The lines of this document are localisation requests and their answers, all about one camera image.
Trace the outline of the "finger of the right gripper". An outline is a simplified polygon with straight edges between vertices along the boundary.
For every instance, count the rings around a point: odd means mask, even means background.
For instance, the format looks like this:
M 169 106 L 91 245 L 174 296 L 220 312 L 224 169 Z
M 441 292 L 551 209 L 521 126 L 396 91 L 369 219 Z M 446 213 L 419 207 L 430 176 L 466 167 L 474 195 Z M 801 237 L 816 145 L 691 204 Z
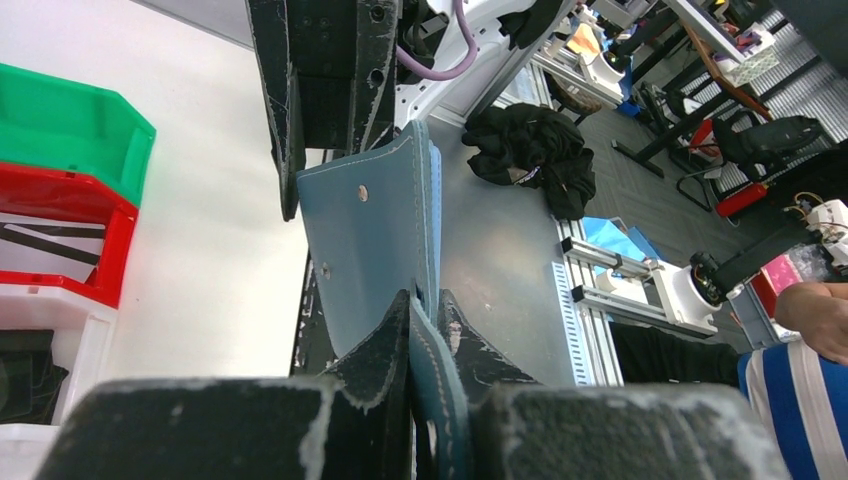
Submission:
M 395 123 L 396 1 L 358 1 L 347 152 L 358 154 L 391 140 Z
M 292 62 L 287 4 L 284 1 L 247 2 L 254 51 L 259 65 L 272 144 L 279 177 L 284 221 L 295 218 L 299 202 L 296 174 L 306 164 L 301 97 Z

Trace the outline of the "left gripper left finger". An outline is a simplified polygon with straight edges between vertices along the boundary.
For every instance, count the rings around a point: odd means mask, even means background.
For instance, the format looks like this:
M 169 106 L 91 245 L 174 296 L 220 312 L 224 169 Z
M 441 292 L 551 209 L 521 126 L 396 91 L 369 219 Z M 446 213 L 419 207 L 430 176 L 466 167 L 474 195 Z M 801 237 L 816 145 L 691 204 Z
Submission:
M 410 294 L 316 376 L 110 381 L 73 410 L 40 479 L 406 479 Z

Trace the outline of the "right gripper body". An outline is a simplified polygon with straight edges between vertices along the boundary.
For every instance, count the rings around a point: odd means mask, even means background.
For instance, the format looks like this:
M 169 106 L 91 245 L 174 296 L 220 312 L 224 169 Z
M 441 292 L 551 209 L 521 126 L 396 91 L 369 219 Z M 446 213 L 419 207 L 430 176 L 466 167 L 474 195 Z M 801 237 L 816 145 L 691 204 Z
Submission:
M 289 136 L 306 148 L 356 149 L 352 105 L 358 7 L 355 1 L 290 1 L 293 112 Z

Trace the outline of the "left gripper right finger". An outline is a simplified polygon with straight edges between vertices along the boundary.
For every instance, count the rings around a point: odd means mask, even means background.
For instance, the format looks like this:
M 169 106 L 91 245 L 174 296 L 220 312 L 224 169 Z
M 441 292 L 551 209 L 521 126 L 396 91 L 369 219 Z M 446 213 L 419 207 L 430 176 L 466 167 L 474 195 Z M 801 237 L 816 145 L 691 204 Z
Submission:
M 785 479 L 776 443 L 725 386 L 538 383 L 440 293 L 437 328 L 468 405 L 473 479 Z

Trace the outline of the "blue card holder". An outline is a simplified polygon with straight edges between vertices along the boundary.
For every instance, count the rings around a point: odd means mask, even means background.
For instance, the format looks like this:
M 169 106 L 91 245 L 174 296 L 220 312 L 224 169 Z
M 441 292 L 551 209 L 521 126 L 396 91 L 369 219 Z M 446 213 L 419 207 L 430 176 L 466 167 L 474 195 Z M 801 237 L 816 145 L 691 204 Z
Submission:
M 330 478 L 471 475 L 469 405 L 437 327 L 441 158 L 413 120 L 384 147 L 297 176 L 336 363 L 324 438 Z

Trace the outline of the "white card with stripe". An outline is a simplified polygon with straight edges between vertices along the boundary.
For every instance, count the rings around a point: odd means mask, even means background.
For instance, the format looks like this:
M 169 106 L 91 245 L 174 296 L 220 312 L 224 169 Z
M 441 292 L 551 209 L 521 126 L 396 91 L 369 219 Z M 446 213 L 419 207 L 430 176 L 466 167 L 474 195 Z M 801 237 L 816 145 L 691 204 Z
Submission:
M 100 261 L 105 234 L 103 224 L 3 213 L 1 269 L 85 282 Z

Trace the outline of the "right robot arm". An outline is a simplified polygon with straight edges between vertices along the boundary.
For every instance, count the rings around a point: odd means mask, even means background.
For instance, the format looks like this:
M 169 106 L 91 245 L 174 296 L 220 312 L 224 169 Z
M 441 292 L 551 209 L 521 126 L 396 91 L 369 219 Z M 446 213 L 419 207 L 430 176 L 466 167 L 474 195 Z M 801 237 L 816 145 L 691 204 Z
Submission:
M 310 149 L 358 154 L 437 108 L 490 105 L 553 32 L 567 1 L 251 1 L 282 216 Z

